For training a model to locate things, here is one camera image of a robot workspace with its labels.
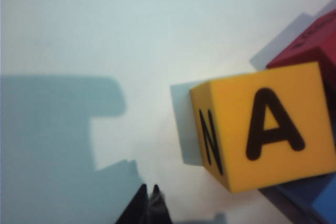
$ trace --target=toy block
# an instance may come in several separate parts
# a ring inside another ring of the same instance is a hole
[[[284,183],[274,189],[294,202],[297,208],[314,216],[318,223],[336,223],[335,173]]]
[[[191,98],[203,165],[231,192],[336,170],[317,62],[211,80]]]
[[[322,78],[330,89],[329,100],[336,106],[336,10],[318,18],[266,67],[282,67],[318,61]]]

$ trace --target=cube face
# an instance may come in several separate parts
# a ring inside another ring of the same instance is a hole
[[[321,74],[336,92],[336,10],[317,19],[266,67],[318,61]]]
[[[224,174],[204,164],[232,192],[270,186],[336,170],[330,121],[316,62],[218,79],[192,90],[197,116],[206,91]]]

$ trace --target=black object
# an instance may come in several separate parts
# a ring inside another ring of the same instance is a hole
[[[147,186],[141,185],[115,224],[172,224],[163,194],[157,185],[148,199]]]

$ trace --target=black letter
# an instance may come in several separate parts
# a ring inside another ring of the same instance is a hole
[[[218,150],[218,144],[217,144],[217,137],[216,137],[216,132],[215,132],[215,125],[212,119],[211,111],[208,110],[208,116],[209,116],[209,122],[211,126],[211,132],[212,132],[212,137],[214,140],[211,139],[208,128],[206,127],[206,123],[204,121],[203,114],[200,110],[200,117],[201,117],[201,124],[202,124],[202,131],[203,131],[203,138],[204,138],[204,143],[205,143],[205,149],[206,149],[206,155],[208,157],[208,162],[211,165],[211,159],[210,159],[210,152],[209,152],[209,147],[208,147],[208,142],[211,147],[211,151],[215,157],[215,161],[217,163],[218,170],[221,175],[223,175],[223,168],[222,168],[222,163],[221,163],[221,157],[219,155],[219,150]]]
[[[264,130],[267,105],[279,124],[279,127],[276,129]],[[263,144],[284,140],[287,140],[295,151],[304,149],[304,141],[278,97],[271,89],[259,89],[254,98],[246,148],[247,158],[249,160],[256,160],[261,155],[261,147]]]

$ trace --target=letter a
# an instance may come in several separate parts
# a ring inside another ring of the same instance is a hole
[[[264,130],[266,106],[269,107],[279,127]],[[259,89],[254,98],[253,111],[248,134],[246,156],[249,160],[257,160],[264,144],[287,140],[291,148],[301,151],[305,143],[282,106],[276,94],[268,88]]]

